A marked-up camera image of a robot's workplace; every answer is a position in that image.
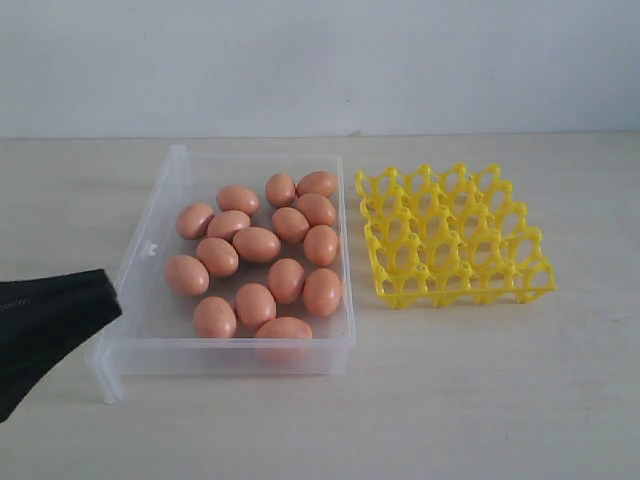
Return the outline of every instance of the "yellow egg tray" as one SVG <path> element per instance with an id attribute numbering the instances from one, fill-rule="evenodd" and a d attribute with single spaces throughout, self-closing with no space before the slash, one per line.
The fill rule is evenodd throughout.
<path id="1" fill-rule="evenodd" d="M 557 288 L 542 231 L 527 225 L 527 205 L 513 201 L 499 165 L 358 171 L 356 189 L 376 293 L 393 308 L 419 298 L 486 305 L 509 293 L 528 303 Z"/>

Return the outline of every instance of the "clear plastic container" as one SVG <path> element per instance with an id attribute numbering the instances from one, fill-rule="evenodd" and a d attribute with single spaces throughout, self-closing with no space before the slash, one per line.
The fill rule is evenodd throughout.
<path id="1" fill-rule="evenodd" d="M 261 201 L 252 224 L 271 229 L 273 209 L 264 199 L 264 185 L 277 172 L 297 181 L 315 170 L 338 175 L 339 188 L 332 197 L 338 213 L 340 255 L 332 269 L 343 280 L 343 300 L 329 317 L 312 318 L 301 302 L 278 305 L 278 316 L 305 319 L 313 339 L 254 339 L 248 332 L 238 338 L 202 339 L 193 327 L 193 309 L 199 299 L 181 298 L 166 285 L 163 267 L 177 253 L 195 252 L 197 242 L 181 239 L 175 220 L 195 200 L 215 205 L 217 191 L 231 184 L 254 190 Z M 199 153 L 185 146 L 171 147 L 164 168 L 149 197 L 142 219 L 129 245 L 116 279 L 118 299 L 124 314 L 105 328 L 87 351 L 106 403 L 124 399 L 122 375 L 137 374 L 333 374 L 343 373 L 348 351 L 355 341 L 355 322 L 349 279 L 347 222 L 342 159 L 332 155 L 227 155 Z M 312 267 L 302 247 L 283 243 L 280 257 Z M 231 303 L 239 286 L 257 281 L 265 284 L 269 265 L 241 265 L 230 279 L 212 279 L 206 295 L 217 295 Z M 296 360 L 269 363 L 257 349 L 301 349 Z"/>

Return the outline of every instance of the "white wall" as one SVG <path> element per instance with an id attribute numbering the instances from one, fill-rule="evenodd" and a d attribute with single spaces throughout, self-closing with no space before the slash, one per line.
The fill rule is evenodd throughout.
<path id="1" fill-rule="evenodd" d="M 0 136 L 621 129 L 637 0 L 0 0 Z"/>

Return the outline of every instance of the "brown egg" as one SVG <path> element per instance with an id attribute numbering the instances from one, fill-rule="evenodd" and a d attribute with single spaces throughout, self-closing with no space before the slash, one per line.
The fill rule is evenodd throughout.
<path id="1" fill-rule="evenodd" d="M 296 184 L 286 173 L 276 173 L 264 187 L 264 195 L 271 206 L 286 207 L 296 198 Z"/>
<path id="2" fill-rule="evenodd" d="M 323 197 L 330 197 L 338 186 L 338 177 L 331 172 L 313 172 L 298 183 L 298 195 L 318 193 Z"/>
<path id="3" fill-rule="evenodd" d="M 209 222 L 207 237 L 216 237 L 231 241 L 239 230 L 251 226 L 249 215 L 240 210 L 227 210 L 222 212 Z"/>
<path id="4" fill-rule="evenodd" d="M 338 234 L 333 228 L 327 225 L 316 225 L 304 238 L 304 256 L 314 265 L 329 266 L 338 254 L 338 244 Z"/>
<path id="5" fill-rule="evenodd" d="M 280 253 L 280 240 L 273 232 L 261 227 L 248 227 L 233 237 L 233 246 L 245 260 L 267 263 Z"/>
<path id="6" fill-rule="evenodd" d="M 204 202 L 187 205 L 178 215 L 176 230 L 185 240 L 197 240 L 204 236 L 209 222 L 214 217 L 213 207 Z"/>
<path id="7" fill-rule="evenodd" d="M 307 218 L 291 207 L 279 208 L 273 212 L 271 223 L 278 237 L 291 245 L 302 242 L 309 231 Z"/>
<path id="8" fill-rule="evenodd" d="M 302 265 L 293 258 L 281 258 L 269 269 L 267 285 L 277 302 L 295 302 L 304 285 Z"/>
<path id="9" fill-rule="evenodd" d="M 209 288 L 207 269 L 189 255 L 171 257 L 164 267 L 164 276 L 171 289 L 180 295 L 197 297 Z"/>
<path id="10" fill-rule="evenodd" d="M 278 317 L 265 323 L 257 332 L 256 338 L 293 338 L 310 340 L 311 327 L 295 317 Z M 287 363 L 296 360 L 304 352 L 301 347 L 258 348 L 256 356 L 261 360 L 275 363 Z"/>
<path id="11" fill-rule="evenodd" d="M 260 208 L 258 196 L 246 187 L 230 185 L 218 192 L 216 197 L 218 207 L 223 212 L 227 210 L 240 210 L 247 215 L 253 215 Z"/>
<path id="12" fill-rule="evenodd" d="M 236 273 L 240 260 L 238 252 L 221 238 L 205 238 L 196 248 L 196 258 L 214 277 L 229 277 Z"/>
<path id="13" fill-rule="evenodd" d="M 196 332 L 204 338 L 231 338 L 238 328 L 236 314 L 224 298 L 207 297 L 193 312 Z"/>
<path id="14" fill-rule="evenodd" d="M 245 326 L 257 330 L 276 318 L 276 301 L 267 287 L 248 283 L 236 292 L 236 314 Z"/>
<path id="15" fill-rule="evenodd" d="M 342 284 L 334 272 L 319 268 L 307 277 L 302 297 L 311 314 L 326 317 L 340 304 Z"/>
<path id="16" fill-rule="evenodd" d="M 336 221 L 336 209 L 333 204 L 319 193 L 305 193 L 298 199 L 296 207 L 312 227 L 333 225 Z"/>

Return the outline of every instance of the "egg carton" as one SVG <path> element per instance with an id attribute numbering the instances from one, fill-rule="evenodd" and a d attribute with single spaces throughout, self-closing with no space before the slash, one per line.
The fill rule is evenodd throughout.
<path id="1" fill-rule="evenodd" d="M 527 224 L 527 205 L 513 200 L 499 165 L 358 171 L 356 189 L 376 293 L 393 308 L 419 298 L 486 305 L 506 294 L 528 303 L 557 288 L 542 231 Z"/>

